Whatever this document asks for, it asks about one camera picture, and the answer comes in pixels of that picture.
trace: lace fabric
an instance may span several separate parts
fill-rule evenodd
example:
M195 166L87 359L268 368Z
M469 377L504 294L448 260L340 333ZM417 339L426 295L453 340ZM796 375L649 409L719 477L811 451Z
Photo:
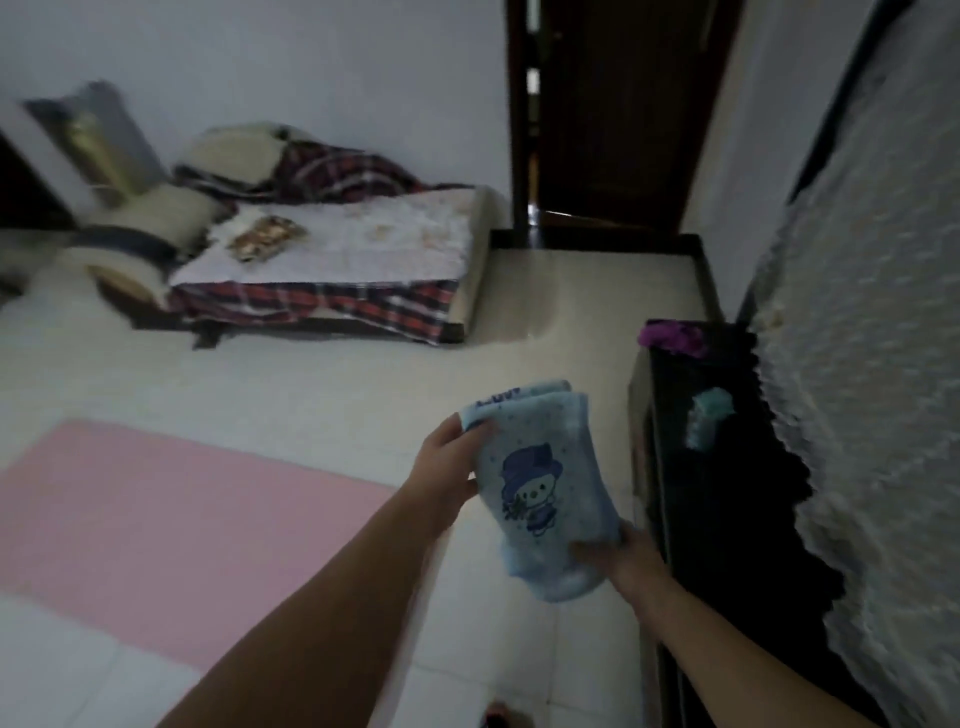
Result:
M918 2L761 263L804 544L843 572L830 646L892 725L960 719L960 7Z

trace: purple cloth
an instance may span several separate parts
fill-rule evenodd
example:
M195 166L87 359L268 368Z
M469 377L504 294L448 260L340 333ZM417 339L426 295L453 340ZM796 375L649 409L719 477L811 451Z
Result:
M657 321L647 324L636 338L641 347L657 347L671 353L685 353L702 359L707 355L704 333L682 321Z

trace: pink mat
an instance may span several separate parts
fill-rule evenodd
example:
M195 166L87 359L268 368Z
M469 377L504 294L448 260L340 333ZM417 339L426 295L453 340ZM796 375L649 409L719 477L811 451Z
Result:
M206 670L393 491L68 422L0 473L0 590Z

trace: white wall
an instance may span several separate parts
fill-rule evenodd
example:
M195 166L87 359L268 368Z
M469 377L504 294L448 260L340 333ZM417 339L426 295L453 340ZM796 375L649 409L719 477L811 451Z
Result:
M732 320L876 0L747 0L682 229Z
M4 0L0 95L106 79L165 163L204 129L275 120L428 182L489 185L509 215L497 0ZM501 219L504 225L507 219Z

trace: red plaid blanket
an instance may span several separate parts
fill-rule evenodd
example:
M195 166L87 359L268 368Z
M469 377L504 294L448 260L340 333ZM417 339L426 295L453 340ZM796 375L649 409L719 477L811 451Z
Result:
M320 283L207 283L179 285L169 294L173 310L191 319L215 319L240 326L292 323L318 308L436 344L457 290L456 280L408 286Z
M174 179L218 200L282 205L355 203L378 195L459 186L429 186L380 155L312 141L288 142L273 175L258 184L226 180L185 165L174 170ZM328 308L436 344L458 284L457 280L409 285L206 283L174 287L168 304L191 319L242 326L292 323Z

